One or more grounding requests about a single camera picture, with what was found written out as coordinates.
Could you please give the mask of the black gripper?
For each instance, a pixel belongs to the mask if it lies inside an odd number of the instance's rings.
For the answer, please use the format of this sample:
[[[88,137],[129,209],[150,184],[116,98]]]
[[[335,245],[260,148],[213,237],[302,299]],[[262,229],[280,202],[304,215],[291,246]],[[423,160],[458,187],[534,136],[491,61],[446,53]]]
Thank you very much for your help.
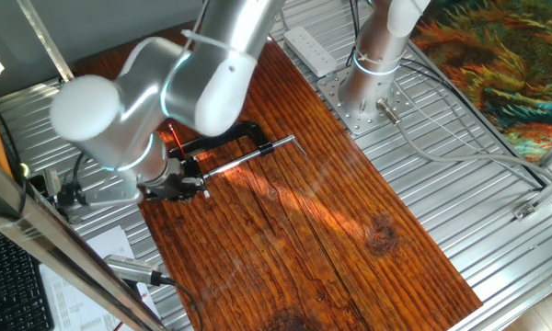
[[[196,158],[186,161],[186,179],[189,181],[186,188],[182,183],[183,177],[181,162],[176,158],[168,159],[162,174],[145,183],[145,199],[190,202],[200,194],[205,199],[211,197],[204,182],[205,175]]]

